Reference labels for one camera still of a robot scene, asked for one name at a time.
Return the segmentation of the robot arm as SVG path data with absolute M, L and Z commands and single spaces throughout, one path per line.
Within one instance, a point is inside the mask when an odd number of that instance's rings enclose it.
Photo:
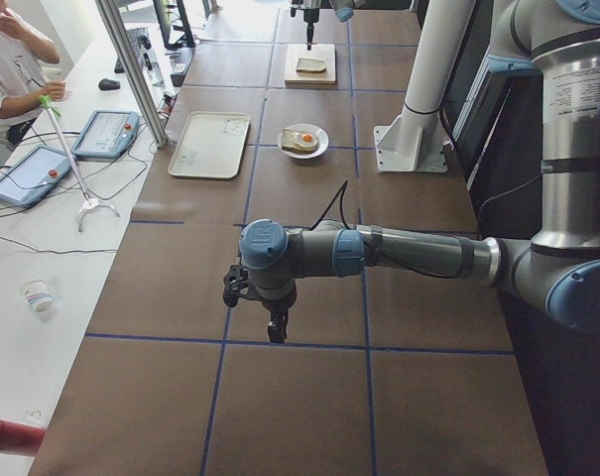
M 260 219 L 240 234 L 224 302 L 262 303 L 269 337 L 281 343 L 297 280 L 378 266 L 479 280 L 567 328 L 600 330 L 600 1 L 495 2 L 486 61 L 493 73 L 541 78 L 540 171 L 504 189 L 509 203 L 478 195 L 475 238 Z
M 353 17 L 356 9 L 364 5 L 365 1 L 354 0 L 291 0 L 290 15 L 292 18 L 301 15 L 306 25 L 306 49 L 311 51 L 315 25 L 319 21 L 322 9 L 332 9 L 340 22 L 346 22 Z

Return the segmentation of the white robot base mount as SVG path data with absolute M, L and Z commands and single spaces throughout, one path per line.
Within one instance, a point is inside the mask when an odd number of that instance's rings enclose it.
M 475 0 L 428 2 L 403 109 L 390 125 L 374 128 L 379 172 L 447 171 L 439 112 L 475 6 Z

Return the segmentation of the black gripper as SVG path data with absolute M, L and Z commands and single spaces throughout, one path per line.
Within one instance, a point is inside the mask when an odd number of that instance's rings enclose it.
M 321 9 L 320 0 L 291 0 L 290 14 L 294 18 L 302 13 L 302 18 L 306 22 L 306 49 L 312 51 L 314 24 L 319 21 Z
M 271 343 L 284 343 L 287 340 L 287 325 L 290 308 L 297 300 L 295 282 L 286 282 L 277 288 L 253 286 L 258 300 L 269 312 L 267 332 Z

